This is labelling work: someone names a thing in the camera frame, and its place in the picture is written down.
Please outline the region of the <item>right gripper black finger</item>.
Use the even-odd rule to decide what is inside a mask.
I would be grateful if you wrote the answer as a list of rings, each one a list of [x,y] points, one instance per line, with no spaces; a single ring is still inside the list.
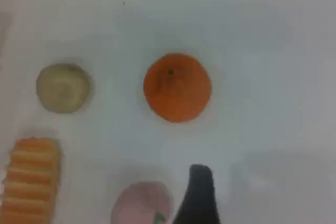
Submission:
[[[220,224],[213,173],[202,164],[189,169],[188,186],[173,223]]]

